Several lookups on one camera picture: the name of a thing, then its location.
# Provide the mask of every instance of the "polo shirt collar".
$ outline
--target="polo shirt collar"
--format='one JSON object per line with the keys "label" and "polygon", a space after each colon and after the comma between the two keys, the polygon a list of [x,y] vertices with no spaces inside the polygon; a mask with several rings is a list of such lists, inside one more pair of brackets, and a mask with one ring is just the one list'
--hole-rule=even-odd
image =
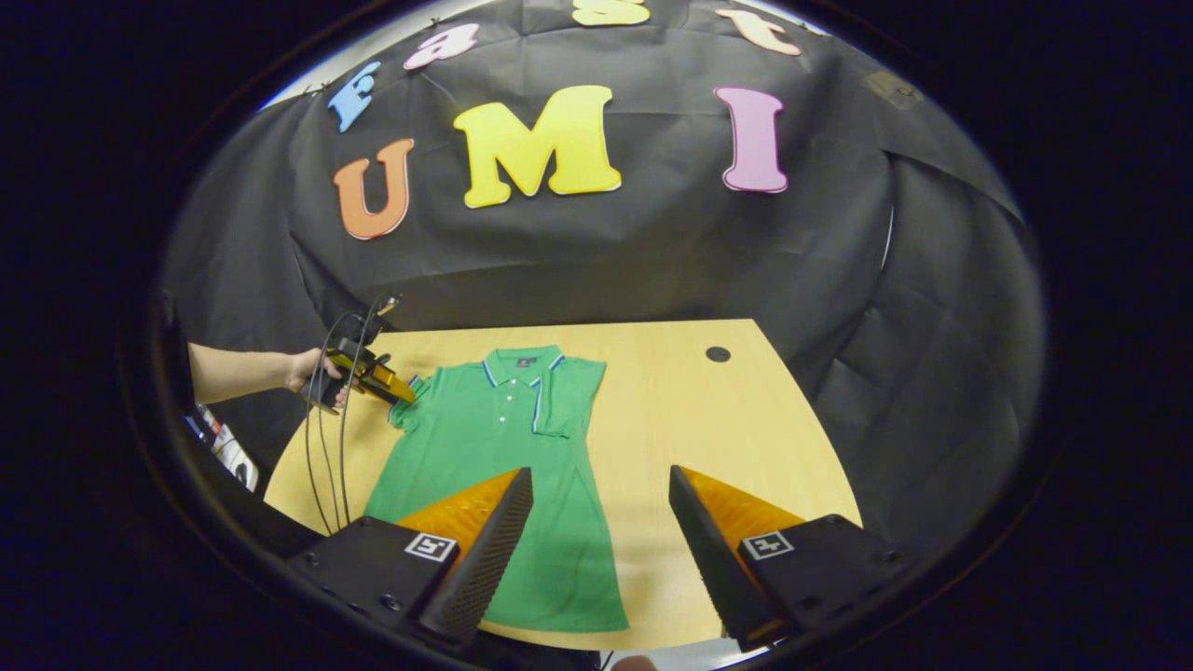
{"label": "polo shirt collar", "polygon": [[[517,359],[536,361],[526,368],[518,368],[514,363],[507,363],[506,359],[514,359],[514,362]],[[489,378],[489,384],[494,387],[514,380],[521,384],[537,387],[544,376],[549,376],[555,367],[560,365],[561,361],[563,361],[563,352],[556,345],[550,345],[521,350],[493,350],[489,356],[484,357],[481,365],[484,368],[484,375]]]}

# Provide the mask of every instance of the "yellow letter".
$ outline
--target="yellow letter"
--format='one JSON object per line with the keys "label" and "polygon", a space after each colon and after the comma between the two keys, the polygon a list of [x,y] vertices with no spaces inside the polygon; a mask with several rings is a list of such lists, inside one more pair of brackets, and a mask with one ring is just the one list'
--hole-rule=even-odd
{"label": "yellow letter", "polygon": [[576,8],[571,18],[582,25],[633,25],[650,18],[650,11],[639,7],[643,0],[573,0]]}
{"label": "yellow letter", "polygon": [[472,187],[464,193],[470,208],[500,205],[509,199],[509,186],[497,178],[497,161],[527,196],[538,193],[546,161],[555,152],[555,174],[548,186],[556,193],[612,191],[622,173],[608,165],[605,153],[605,103],[613,92],[604,86],[570,86],[556,91],[534,130],[526,130],[509,107],[489,103],[466,110],[453,124],[468,136],[468,164]]}

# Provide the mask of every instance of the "wooden table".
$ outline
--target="wooden table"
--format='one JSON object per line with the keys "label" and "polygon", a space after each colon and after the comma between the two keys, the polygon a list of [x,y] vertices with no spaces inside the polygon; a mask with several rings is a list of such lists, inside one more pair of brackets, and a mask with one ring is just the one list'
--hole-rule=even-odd
{"label": "wooden table", "polygon": [[[378,356],[391,355],[390,369],[408,380],[414,374],[427,377],[439,367],[478,362],[494,349],[544,345],[607,363],[593,405],[588,457],[630,628],[562,634],[483,622],[481,629],[582,650],[648,650],[721,636],[721,621],[667,503],[673,463],[805,519],[835,512],[861,524],[833,447],[753,320],[383,333],[370,349]],[[705,351],[711,346],[729,350],[730,359],[710,361]],[[350,401],[344,461],[353,518],[364,511],[402,435],[388,424],[388,411],[387,404],[364,394],[354,393]],[[328,464],[319,441],[321,414],[336,492],[340,418],[315,411],[309,423],[315,486],[330,516]],[[311,494],[305,444],[299,427],[274,469],[265,500],[326,534]]]}

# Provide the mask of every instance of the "foam letter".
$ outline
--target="foam letter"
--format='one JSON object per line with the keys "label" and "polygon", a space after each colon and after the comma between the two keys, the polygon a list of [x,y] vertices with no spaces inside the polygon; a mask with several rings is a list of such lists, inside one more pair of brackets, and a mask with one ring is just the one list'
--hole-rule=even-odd
{"label": "foam letter", "polygon": [[327,104],[328,107],[335,107],[335,113],[340,115],[340,133],[347,130],[352,125],[352,122],[357,121],[360,112],[365,111],[365,107],[372,101],[371,96],[365,96],[365,93],[372,91],[373,86],[373,80],[369,75],[379,67],[381,63],[378,62],[365,66]]}
{"label": "foam letter", "polygon": [[734,127],[734,165],[722,177],[735,191],[778,193],[787,187],[787,177],[779,171],[779,144],[774,116],[783,103],[773,96],[749,88],[722,86],[713,90],[729,105]]}
{"label": "foam letter", "polygon": [[389,201],[385,209],[370,213],[365,205],[365,168],[369,159],[360,159],[341,167],[332,181],[340,190],[340,218],[348,235],[359,240],[382,236],[397,228],[406,217],[409,205],[406,183],[406,155],[414,147],[414,140],[398,140],[377,152],[377,160],[385,166],[385,190]]}
{"label": "foam letter", "polygon": [[500,205],[509,199],[509,186],[497,178],[497,161],[526,196],[543,184],[546,161],[555,152],[555,174],[548,186],[556,193],[612,191],[622,173],[608,165],[605,152],[605,103],[613,92],[604,86],[571,86],[556,91],[534,130],[526,130],[501,103],[466,110],[455,127],[468,136],[468,162],[472,187],[464,193],[470,208]]}
{"label": "foam letter", "polygon": [[733,19],[734,25],[737,26],[737,32],[742,33],[742,37],[749,39],[754,44],[758,44],[762,49],[769,49],[771,51],[777,51],[779,54],[786,54],[789,56],[798,56],[803,54],[799,47],[795,44],[787,44],[786,42],[779,42],[779,38],[774,36],[775,32],[786,33],[780,26],[777,26],[758,14],[750,12],[742,12],[741,10],[717,10],[717,14],[725,17],[727,19]]}
{"label": "foam letter", "polygon": [[643,0],[571,0],[571,18],[582,25],[633,25],[650,18]]}
{"label": "foam letter", "polygon": [[477,24],[466,24],[435,35],[422,44],[419,44],[419,50],[407,59],[402,67],[413,70],[421,68],[431,61],[443,61],[444,59],[459,56],[476,45],[476,41],[472,37],[476,36],[478,27],[481,26]]}

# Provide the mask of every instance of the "black cable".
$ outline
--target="black cable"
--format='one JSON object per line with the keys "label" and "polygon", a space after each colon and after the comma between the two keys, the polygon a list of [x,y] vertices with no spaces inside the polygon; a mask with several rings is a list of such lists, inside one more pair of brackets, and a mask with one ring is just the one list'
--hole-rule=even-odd
{"label": "black cable", "polygon": [[[323,370],[323,362],[327,361],[327,347],[323,347],[322,353],[319,356],[317,375],[320,378],[327,375]],[[332,486],[332,512],[335,513],[335,530],[339,531],[344,529],[344,524],[340,524],[340,503],[335,499],[335,474],[332,473],[332,455],[327,451],[327,435],[323,432],[323,411],[319,412],[319,442],[323,445],[323,463],[327,464],[327,484]]]}
{"label": "black cable", "polygon": [[348,515],[348,484],[344,478],[344,427],[348,425],[348,398],[352,396],[352,378],[357,374],[357,364],[360,362],[360,351],[365,349],[365,334],[369,333],[369,322],[377,316],[377,308],[381,306],[384,294],[377,296],[373,304],[369,308],[369,313],[365,315],[365,324],[360,328],[360,339],[357,340],[357,353],[352,357],[352,368],[348,370],[348,378],[344,383],[344,388],[347,393],[344,395],[344,408],[340,411],[340,493],[344,494],[344,519],[346,524],[352,523],[352,516]]}
{"label": "black cable", "polygon": [[[310,462],[310,407],[313,394],[315,392],[316,384],[322,386],[323,376],[327,371],[323,369],[323,362],[327,359],[327,346],[332,341],[332,334],[335,333],[335,327],[340,325],[345,319],[352,316],[352,313],[345,314],[340,319],[335,320],[332,328],[327,331],[327,337],[323,338],[323,346],[319,350],[319,361],[315,362],[315,371],[311,375],[310,384],[307,387],[307,417],[303,419],[304,439],[307,443],[307,474],[310,475],[310,493],[315,497],[315,506],[319,507],[319,516],[323,518],[323,527],[327,529],[327,535],[332,535],[332,524],[327,521],[327,515],[323,512],[323,504],[319,498],[319,488],[315,487],[315,468]],[[323,411],[319,411],[319,437],[323,439]],[[323,461],[327,462],[327,478],[332,485],[332,506],[335,510],[335,525],[340,528],[340,510],[335,503],[335,479],[332,475],[332,457],[327,454],[327,442],[323,441]]]}
{"label": "black cable", "polygon": [[315,505],[319,507],[319,516],[323,519],[323,528],[327,529],[327,535],[332,535],[332,525],[327,522],[327,515],[323,513],[323,504],[319,500],[319,490],[315,487],[315,468],[310,464],[310,406],[311,406],[311,392],[315,390],[315,378],[311,376],[310,384],[307,387],[307,417],[303,418],[302,425],[304,430],[304,438],[307,443],[307,474],[310,475],[310,493],[315,497]]}

